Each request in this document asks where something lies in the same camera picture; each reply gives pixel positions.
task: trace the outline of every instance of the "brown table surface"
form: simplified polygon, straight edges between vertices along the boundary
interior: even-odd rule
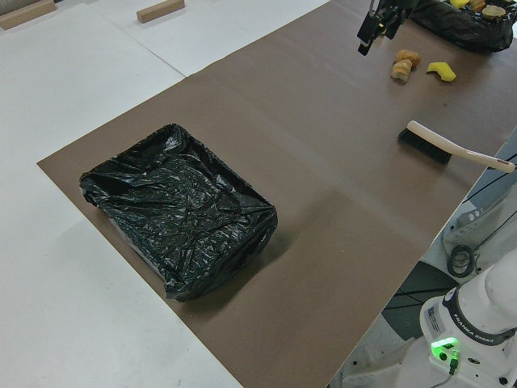
[[[39,163],[162,296],[82,199],[82,172],[178,123],[276,206],[278,230],[246,270],[196,301],[166,301],[245,388],[324,387],[481,174],[399,145],[409,120],[486,154],[517,122],[515,46],[468,53],[408,22],[362,57],[367,7],[325,4]],[[406,85],[389,77],[403,48],[423,58]],[[426,74],[431,61],[456,81]]]

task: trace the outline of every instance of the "black bristles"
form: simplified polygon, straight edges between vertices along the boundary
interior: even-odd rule
[[[398,134],[398,140],[402,143],[406,143],[408,146],[414,147],[416,150],[419,150],[440,164],[447,164],[452,156],[452,154],[442,150],[434,144],[431,144],[429,141],[422,139],[419,135],[411,132],[408,128]]]

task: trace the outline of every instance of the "brush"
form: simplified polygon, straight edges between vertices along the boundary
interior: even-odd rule
[[[506,173],[515,170],[514,163],[467,150],[416,121],[408,123],[407,128],[399,133],[398,140],[413,146],[441,164],[447,164],[451,156],[456,155]]]

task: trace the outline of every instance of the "black plastic bag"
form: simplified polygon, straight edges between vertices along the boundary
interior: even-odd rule
[[[277,225],[275,207],[176,124],[83,174],[80,187],[181,302],[246,266]]]
[[[486,0],[487,5],[504,8],[506,15],[495,20],[483,19],[467,6],[456,9],[448,2],[420,0],[410,18],[436,35],[476,53],[508,49],[513,40],[512,26],[517,20],[517,3]]]

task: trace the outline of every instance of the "green light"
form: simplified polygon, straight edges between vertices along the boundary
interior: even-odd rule
[[[445,339],[441,339],[440,341],[431,343],[431,351],[433,353],[433,356],[440,360],[439,354],[447,349],[454,348],[454,346],[456,346],[457,343],[458,340],[454,337],[448,337]]]

